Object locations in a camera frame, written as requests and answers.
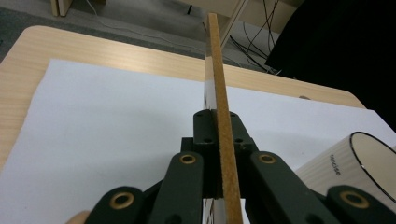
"brass ring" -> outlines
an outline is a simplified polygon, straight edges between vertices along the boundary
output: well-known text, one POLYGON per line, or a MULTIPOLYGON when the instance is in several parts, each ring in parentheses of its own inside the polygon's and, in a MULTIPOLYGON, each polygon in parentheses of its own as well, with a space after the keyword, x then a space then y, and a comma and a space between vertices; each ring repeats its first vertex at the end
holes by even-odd
POLYGON ((268 154, 261 154, 259 155, 259 160, 261 162, 267 163, 267 164, 272 164, 276 162, 275 157, 268 155, 268 154))
POLYGON ((180 157, 180 161, 184 164, 192 164, 195 163, 196 159, 192 155, 183 155, 180 157))
POLYGON ((110 207, 119 210, 119 209, 128 207, 133 202, 134 202, 134 195, 132 193, 119 192, 119 193, 114 194, 113 197, 111 198, 110 207), (125 197, 126 200, 124 200, 121 203, 117 202, 117 199, 119 199, 120 197, 125 197))
POLYGON ((357 192, 352 190, 342 191, 340 193, 340 197, 345 203, 354 206, 356 208, 364 209, 370 206, 370 203, 369 201, 367 201, 366 198, 364 198, 363 196, 359 195, 357 192), (350 200, 348 196, 356 197, 358 199, 358 202, 350 200))

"white cable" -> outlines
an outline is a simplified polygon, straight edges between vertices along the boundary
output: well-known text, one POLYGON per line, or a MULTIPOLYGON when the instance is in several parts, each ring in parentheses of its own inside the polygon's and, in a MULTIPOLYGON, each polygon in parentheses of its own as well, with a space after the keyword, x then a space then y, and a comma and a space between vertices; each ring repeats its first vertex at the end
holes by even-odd
MULTIPOLYGON (((165 42, 170 43, 170 44, 172 44, 172 45, 181 46, 181 47, 184 47, 184 48, 196 49, 196 50, 198 50, 198 51, 201 51, 201 52, 205 53, 205 51, 202 50, 202 49, 198 49, 198 48, 196 48, 196 47, 194 47, 194 46, 188 46, 188 45, 177 44, 177 43, 174 43, 174 42, 172 42, 172 41, 170 41, 170 40, 167 40, 167 39, 165 39, 165 38, 163 38, 163 37, 161 37, 161 36, 145 35, 145 34, 142 34, 142 33, 136 32, 136 31, 133 31, 133 30, 131 30, 131 29, 128 29, 128 28, 126 28, 126 27, 117 27, 117 26, 107 25, 107 24, 105 24, 104 22, 102 22, 102 21, 100 20, 100 18, 99 18, 99 16, 98 16, 97 12, 96 12, 96 10, 95 10, 95 8, 91 5, 91 2, 90 2, 89 0, 86 0, 86 1, 87 1, 88 5, 90 5, 90 7, 91 7, 91 9, 93 10, 93 12, 95 13, 96 19, 97 19, 102 25, 104 25, 105 27, 108 27, 108 28, 111 28, 111 29, 117 29, 117 30, 124 30, 124 31, 128 31, 128 32, 131 32, 131 33, 134 33, 134 34, 137 34, 137 35, 142 35, 142 36, 145 36, 145 37, 149 37, 149 38, 161 39, 162 41, 165 41, 165 42)), ((234 63, 236 63, 236 64, 238 64, 239 67, 242 67, 242 65, 239 64, 238 62, 236 62, 236 61, 234 61, 234 60, 232 60, 232 59, 230 59, 230 58, 228 58, 228 57, 226 57, 226 56, 224 56, 224 55, 223 55, 223 57, 226 58, 226 59, 228 59, 228 60, 230 60, 230 61, 232 61, 232 62, 234 62, 234 63)))

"gray carpet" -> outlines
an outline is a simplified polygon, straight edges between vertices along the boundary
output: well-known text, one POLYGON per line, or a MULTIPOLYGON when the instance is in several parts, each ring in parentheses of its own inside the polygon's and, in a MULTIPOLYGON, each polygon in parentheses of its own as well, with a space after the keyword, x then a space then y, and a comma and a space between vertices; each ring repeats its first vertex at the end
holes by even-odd
MULTIPOLYGON (((12 48, 14 43, 17 41, 18 37, 21 35, 23 30, 34 25, 45 25, 45 26, 59 28, 84 35, 92 35, 109 40, 119 41, 122 43, 133 44, 150 49, 159 49, 167 52, 173 52, 173 53, 191 56, 200 59, 205 58, 205 55, 203 53, 200 54, 183 49, 176 49, 173 47, 160 45, 160 44, 144 41, 141 39, 135 39, 123 35, 111 34, 108 32, 103 32, 99 30, 94 30, 94 29, 66 23, 64 21, 49 20, 49 19, 33 16, 24 12, 19 12, 12 9, 0 7, 0 62, 2 62, 3 59, 6 57, 7 53, 12 48)), ((261 71, 260 68, 256 66, 251 66, 248 64, 237 64, 233 61, 227 60, 226 58, 224 59, 224 63, 233 66, 242 66, 250 70, 261 71)))

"white cup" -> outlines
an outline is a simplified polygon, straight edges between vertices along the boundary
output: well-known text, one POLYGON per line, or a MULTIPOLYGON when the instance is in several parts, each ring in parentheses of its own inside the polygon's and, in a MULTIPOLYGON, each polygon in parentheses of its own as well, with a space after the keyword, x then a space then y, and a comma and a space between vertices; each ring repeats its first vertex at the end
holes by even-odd
POLYGON ((355 132, 295 172, 312 190, 349 185, 376 197, 396 213, 396 153, 368 133, 355 132))

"black fabric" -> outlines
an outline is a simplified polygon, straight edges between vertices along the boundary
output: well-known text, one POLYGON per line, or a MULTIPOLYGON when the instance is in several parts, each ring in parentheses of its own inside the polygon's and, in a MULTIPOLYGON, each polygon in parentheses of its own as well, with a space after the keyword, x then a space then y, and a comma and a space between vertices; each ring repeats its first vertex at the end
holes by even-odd
POLYGON ((283 77, 350 91, 396 130, 396 5, 306 0, 266 62, 283 77))

